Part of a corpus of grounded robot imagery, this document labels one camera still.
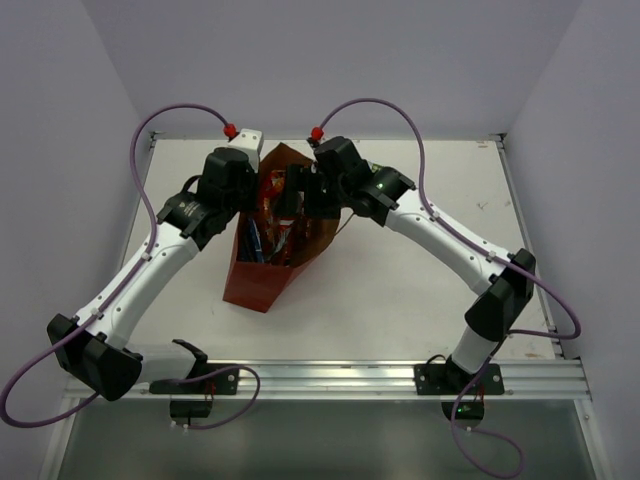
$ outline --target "black bracket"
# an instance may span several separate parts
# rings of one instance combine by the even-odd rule
[[[55,344],[78,328],[77,318],[56,315],[47,326],[51,344]],[[133,387],[142,371],[142,356],[126,348],[119,350],[105,343],[103,334],[86,330],[56,350],[60,366],[92,390],[112,402]]]
[[[169,416],[175,421],[191,425],[192,418],[207,418],[213,409],[213,400],[171,400]]]
[[[413,366],[413,381],[418,395],[457,395],[464,386],[449,380],[445,363],[419,363]],[[480,381],[469,389],[468,395],[479,393],[479,387],[484,387],[484,395],[504,395],[504,383],[500,365],[491,363]]]
[[[203,363],[190,376],[199,377],[225,367],[232,367],[229,363]],[[235,395],[238,391],[238,376],[240,370],[231,369],[217,377],[196,383],[176,384],[160,380],[149,385],[149,393],[153,395]]]

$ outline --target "cable clip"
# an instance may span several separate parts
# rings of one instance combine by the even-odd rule
[[[320,146],[320,140],[324,137],[324,130],[321,127],[313,127],[311,129],[311,135],[307,138],[307,142],[311,148],[318,148]]]
[[[91,309],[91,315],[96,317],[98,320],[100,320],[102,317],[104,317],[104,313],[102,313],[97,307],[93,307]]]
[[[224,126],[222,133],[224,133],[229,140],[233,140],[238,136],[238,129],[233,123],[229,123]]]

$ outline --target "white table surface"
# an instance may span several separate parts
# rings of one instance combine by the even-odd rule
[[[146,190],[160,210],[206,155],[223,141],[159,140]],[[277,141],[266,141],[263,155]],[[312,157],[304,141],[285,141]],[[488,240],[523,246],[495,143],[425,141],[427,194],[436,205]],[[416,180],[415,142],[362,140],[367,160]],[[343,221],[348,217],[343,211]],[[447,355],[464,329],[474,295],[447,267],[408,239],[373,221],[354,218],[332,245],[291,284],[271,310],[257,313],[222,301],[236,221],[209,243],[160,293],[131,338],[136,344],[185,339],[216,359],[413,360]],[[126,258],[148,234],[142,207]],[[518,328],[546,330],[538,296]],[[551,342],[515,336],[503,359],[554,358]]]

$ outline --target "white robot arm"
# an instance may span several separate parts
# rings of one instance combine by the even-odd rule
[[[477,295],[482,295],[499,278],[505,267],[486,258],[480,258],[467,245],[455,239],[434,219],[426,214],[416,190],[408,190],[397,201],[398,207],[390,210],[385,227],[398,232],[423,247],[438,260],[453,270]],[[493,245],[471,230],[456,222],[440,208],[434,210],[465,237],[497,256],[508,258],[509,251]],[[487,357],[498,345],[498,341],[483,338],[467,326],[451,358],[467,373],[477,372]]]
[[[206,355],[189,343],[174,340],[165,347],[134,349],[129,338],[173,276],[238,211],[254,207],[262,145],[261,132],[244,129],[227,147],[211,153],[196,193],[188,191],[193,178],[158,214],[151,250],[147,249],[149,236],[116,277],[73,318],[57,315],[49,323],[49,338],[57,343],[97,316],[80,336],[56,351],[65,370],[107,400],[117,400],[136,383],[197,376],[194,367],[206,362]],[[123,280],[140,259],[144,264],[123,287]],[[104,299],[117,289],[121,290],[116,299],[100,311]]]

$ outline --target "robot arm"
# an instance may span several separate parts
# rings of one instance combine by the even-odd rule
[[[356,215],[369,217],[418,243],[478,295],[465,314],[467,327],[462,338],[447,359],[447,375],[451,383],[461,388],[504,340],[533,296],[531,281],[494,262],[493,258],[500,257],[531,273],[535,270],[535,258],[524,249],[513,255],[489,243],[434,205],[431,205],[434,215],[430,216],[410,179],[390,167],[372,168],[346,138],[335,137],[316,145],[314,154],[318,171],[327,179],[325,190],[336,192],[335,196]],[[480,258],[445,230],[435,216],[445,219],[474,243],[483,245],[492,257]]]
[[[162,348],[130,351],[129,338],[140,318],[173,276],[221,233],[238,211],[255,206],[257,172],[263,139],[260,132],[242,130],[228,147],[211,153],[198,181],[189,182],[167,200],[158,214],[155,244],[147,251],[150,236],[116,277],[72,318],[63,315],[49,323],[47,332],[56,343],[94,315],[97,320],[56,351],[66,371],[107,400],[117,400],[136,383],[168,378],[189,378],[206,355],[181,341]],[[140,260],[144,264],[124,285],[123,280]],[[105,298],[122,288],[104,311]]]

